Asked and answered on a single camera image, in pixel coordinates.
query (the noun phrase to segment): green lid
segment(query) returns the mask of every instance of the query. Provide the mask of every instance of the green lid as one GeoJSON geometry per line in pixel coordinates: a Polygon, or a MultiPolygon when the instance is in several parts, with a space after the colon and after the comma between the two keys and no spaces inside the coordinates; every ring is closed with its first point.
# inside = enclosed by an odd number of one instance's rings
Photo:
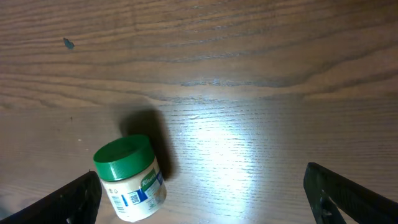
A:
{"type": "Polygon", "coordinates": [[[101,179],[117,181],[140,173],[154,159],[149,138],[137,134],[119,138],[103,146],[95,153],[94,164],[101,179]]]}

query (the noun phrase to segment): wooden table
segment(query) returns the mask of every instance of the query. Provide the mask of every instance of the wooden table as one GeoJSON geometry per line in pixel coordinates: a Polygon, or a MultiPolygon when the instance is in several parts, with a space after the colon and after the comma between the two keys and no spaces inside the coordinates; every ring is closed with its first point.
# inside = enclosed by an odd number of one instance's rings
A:
{"type": "MultiPolygon", "coordinates": [[[[95,169],[121,132],[151,135],[167,176],[167,202],[142,223],[315,223],[308,162],[397,201],[397,12],[0,1],[0,216],[95,169]]],[[[124,223],[105,194],[97,223],[124,223]]]]}

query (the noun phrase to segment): jar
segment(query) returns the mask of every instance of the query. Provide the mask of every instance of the jar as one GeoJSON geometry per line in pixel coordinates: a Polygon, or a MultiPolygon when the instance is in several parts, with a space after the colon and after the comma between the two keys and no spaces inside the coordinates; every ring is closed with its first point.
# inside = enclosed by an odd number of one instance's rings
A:
{"type": "Polygon", "coordinates": [[[166,188],[147,136],[132,135],[103,146],[94,164],[120,219],[137,222],[163,204],[166,188]]]}

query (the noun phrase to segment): white container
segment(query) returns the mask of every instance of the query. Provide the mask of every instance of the white container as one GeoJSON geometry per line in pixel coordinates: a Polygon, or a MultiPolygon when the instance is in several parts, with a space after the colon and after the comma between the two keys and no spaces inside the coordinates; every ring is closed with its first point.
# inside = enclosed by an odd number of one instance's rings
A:
{"type": "Polygon", "coordinates": [[[159,210],[166,188],[147,136],[117,139],[102,147],[94,162],[120,219],[137,222],[159,210]]]}

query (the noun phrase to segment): wooden surface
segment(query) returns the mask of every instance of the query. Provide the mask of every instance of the wooden surface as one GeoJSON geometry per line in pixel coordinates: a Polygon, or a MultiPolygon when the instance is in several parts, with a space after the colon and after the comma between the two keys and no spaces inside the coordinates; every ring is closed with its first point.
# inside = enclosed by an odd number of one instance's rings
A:
{"type": "MultiPolygon", "coordinates": [[[[142,223],[314,223],[308,162],[398,201],[397,12],[386,0],[0,1],[1,217],[140,130],[168,175],[164,208],[142,223]]],[[[123,223],[105,195],[97,223],[123,223]]]]}

